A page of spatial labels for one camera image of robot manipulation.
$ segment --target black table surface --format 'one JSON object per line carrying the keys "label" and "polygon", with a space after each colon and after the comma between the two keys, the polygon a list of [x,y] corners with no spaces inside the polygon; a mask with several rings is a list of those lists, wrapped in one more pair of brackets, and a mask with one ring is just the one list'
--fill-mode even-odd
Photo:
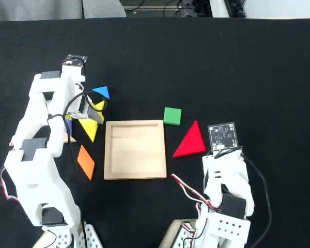
{"label": "black table surface", "polygon": [[[59,70],[67,54],[88,56],[85,89],[109,86],[106,120],[162,119],[164,107],[182,109],[181,125],[164,128],[167,174],[200,192],[202,154],[172,155],[193,121],[208,148],[207,125],[235,121],[245,155],[269,185],[273,224],[259,247],[310,247],[310,20],[0,22],[0,168],[33,76]],[[73,129],[75,151],[83,144],[96,162],[93,181],[78,174],[81,207],[105,247],[157,247],[172,220],[197,216],[169,176],[104,181],[105,126],[94,143],[77,121]],[[76,197],[67,147],[56,164]],[[268,216],[261,180],[248,170],[256,204],[250,244]],[[0,186],[0,247],[31,247],[40,234]]]}

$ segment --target red triangle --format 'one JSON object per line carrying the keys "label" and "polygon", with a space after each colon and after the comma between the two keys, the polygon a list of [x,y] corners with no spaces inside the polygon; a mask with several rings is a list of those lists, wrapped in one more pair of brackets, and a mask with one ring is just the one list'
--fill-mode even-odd
{"label": "red triangle", "polygon": [[200,127],[197,120],[194,121],[192,127],[189,129],[185,138],[180,143],[178,149],[173,155],[174,158],[193,155],[201,152],[205,152],[206,147],[203,141]]}

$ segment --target black circuit board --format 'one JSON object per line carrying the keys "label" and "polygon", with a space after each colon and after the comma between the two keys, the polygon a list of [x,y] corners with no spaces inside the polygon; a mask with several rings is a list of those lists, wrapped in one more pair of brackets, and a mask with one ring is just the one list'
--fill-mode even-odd
{"label": "black circuit board", "polygon": [[238,147],[234,122],[208,126],[212,151]]}

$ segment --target wooden tray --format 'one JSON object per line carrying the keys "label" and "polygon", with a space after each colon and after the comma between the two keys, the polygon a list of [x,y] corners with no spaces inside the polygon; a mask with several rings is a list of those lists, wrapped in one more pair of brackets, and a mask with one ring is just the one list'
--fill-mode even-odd
{"label": "wooden tray", "polygon": [[107,121],[104,179],[165,177],[162,120]]}

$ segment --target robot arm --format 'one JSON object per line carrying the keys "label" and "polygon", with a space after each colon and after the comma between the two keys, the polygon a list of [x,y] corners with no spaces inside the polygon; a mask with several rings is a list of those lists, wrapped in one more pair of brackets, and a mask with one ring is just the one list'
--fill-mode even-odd
{"label": "robot arm", "polygon": [[[61,179],[54,158],[62,153],[65,125],[62,115],[68,102],[84,89],[82,69],[86,57],[68,55],[62,64],[62,72],[52,71],[36,74],[29,91],[29,102],[24,117],[18,124],[9,145],[4,167],[15,184],[18,201],[34,226],[51,229],[57,236],[68,234],[66,247],[74,238],[77,246],[81,214],[67,185]],[[68,108],[75,118],[92,118],[88,105],[80,112],[82,96]],[[33,138],[43,126],[50,127],[50,136]],[[61,216],[60,221],[45,219],[52,213]]]}
{"label": "robot arm", "polygon": [[234,123],[209,127],[213,155],[204,156],[204,193],[218,211],[201,205],[196,248],[243,248],[247,243],[254,200]]}

